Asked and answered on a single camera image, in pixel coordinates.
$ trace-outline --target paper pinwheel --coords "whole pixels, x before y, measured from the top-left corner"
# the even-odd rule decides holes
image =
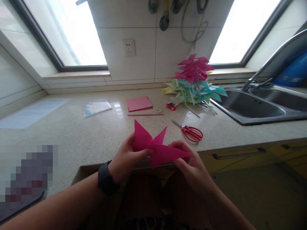
[[[136,120],[134,120],[134,151],[137,152],[144,149],[153,149],[154,153],[150,155],[150,165],[152,169],[157,165],[173,161],[178,158],[190,157],[188,152],[163,145],[166,128],[167,126],[158,136],[153,139],[151,135]]]
[[[211,73],[210,70],[214,70],[208,65],[208,59],[195,57],[196,54],[192,54],[187,60],[178,64],[184,65],[179,68],[183,72],[176,72],[172,82],[165,82],[168,87],[162,89],[162,95],[176,94],[176,97],[181,99],[181,102],[184,102],[186,107],[196,116],[198,115],[187,105],[187,102],[193,103],[193,105],[203,102],[215,115],[217,113],[209,106],[210,98],[222,101],[219,95],[227,96],[227,93],[223,87],[213,86],[212,83],[208,84],[207,80],[212,80],[207,78],[208,74]]]

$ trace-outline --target glass window pane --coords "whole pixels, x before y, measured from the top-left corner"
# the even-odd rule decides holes
[[[279,2],[280,0],[235,0],[210,63],[241,62]]]
[[[87,2],[24,0],[65,66],[106,65]]]

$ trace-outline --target cabinet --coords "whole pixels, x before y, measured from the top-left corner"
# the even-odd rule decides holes
[[[203,155],[201,159],[209,173],[285,162],[307,178],[307,143]]]
[[[202,155],[201,159],[209,173],[216,173],[247,168],[252,164],[262,161],[266,157],[262,155],[265,154],[266,150],[264,148],[259,148],[230,153]]]

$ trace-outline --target tape roll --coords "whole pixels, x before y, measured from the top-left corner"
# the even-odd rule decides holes
[[[156,109],[155,110],[155,113],[161,113],[162,112],[162,109]]]

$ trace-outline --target window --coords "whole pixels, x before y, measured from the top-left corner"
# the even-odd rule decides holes
[[[215,68],[245,66],[289,3],[286,0],[234,0],[210,63]]]
[[[11,0],[61,72],[107,70],[87,1]]]

